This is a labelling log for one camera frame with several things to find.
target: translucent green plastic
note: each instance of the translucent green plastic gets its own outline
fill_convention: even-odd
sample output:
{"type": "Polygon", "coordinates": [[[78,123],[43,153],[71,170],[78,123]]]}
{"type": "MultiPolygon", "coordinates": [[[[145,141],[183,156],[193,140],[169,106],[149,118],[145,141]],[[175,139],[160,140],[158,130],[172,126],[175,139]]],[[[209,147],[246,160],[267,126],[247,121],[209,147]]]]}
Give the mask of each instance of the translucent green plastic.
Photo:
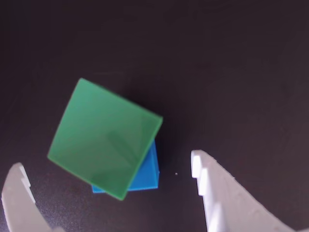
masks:
{"type": "Polygon", "coordinates": [[[163,118],[80,79],[48,158],[122,200],[163,118]]]}

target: black table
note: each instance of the black table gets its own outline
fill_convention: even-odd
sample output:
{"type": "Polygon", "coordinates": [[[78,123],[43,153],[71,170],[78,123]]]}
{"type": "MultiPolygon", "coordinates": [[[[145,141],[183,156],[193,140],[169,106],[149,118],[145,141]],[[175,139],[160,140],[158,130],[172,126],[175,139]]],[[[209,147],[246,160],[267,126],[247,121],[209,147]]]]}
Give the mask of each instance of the black table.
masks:
{"type": "Polygon", "coordinates": [[[309,227],[305,1],[12,0],[2,10],[0,183],[22,162],[52,227],[206,231],[192,149],[287,225],[309,227]],[[164,117],[158,190],[94,195],[46,158],[80,77],[164,117]]]}

